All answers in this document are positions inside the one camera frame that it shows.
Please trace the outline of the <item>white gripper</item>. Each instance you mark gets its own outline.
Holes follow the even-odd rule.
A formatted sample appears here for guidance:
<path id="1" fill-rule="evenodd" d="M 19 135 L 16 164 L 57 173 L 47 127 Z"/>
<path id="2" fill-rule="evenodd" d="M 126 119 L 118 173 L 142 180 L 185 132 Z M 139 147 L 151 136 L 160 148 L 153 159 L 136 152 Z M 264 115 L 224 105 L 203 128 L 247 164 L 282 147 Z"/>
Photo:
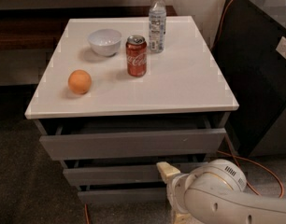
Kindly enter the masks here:
<path id="1" fill-rule="evenodd" d="M 166 183 L 167 199 L 172 209 L 172 224 L 189 224 L 191 215 L 184 203 L 184 195 L 188 188 L 187 174 L 180 174 L 180 170 L 166 161 L 156 163 L 162 180 Z"/>

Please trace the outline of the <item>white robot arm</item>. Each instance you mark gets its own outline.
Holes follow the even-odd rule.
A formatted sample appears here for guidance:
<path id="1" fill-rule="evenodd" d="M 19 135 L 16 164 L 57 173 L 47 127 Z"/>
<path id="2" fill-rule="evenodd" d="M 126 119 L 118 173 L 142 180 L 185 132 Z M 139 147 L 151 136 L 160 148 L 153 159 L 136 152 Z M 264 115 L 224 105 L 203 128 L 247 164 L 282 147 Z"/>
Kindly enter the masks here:
<path id="1" fill-rule="evenodd" d="M 180 220 L 203 224 L 286 224 L 286 200 L 248 194 L 247 179 L 232 162 L 217 159 L 188 174 L 163 161 L 157 169 Z"/>

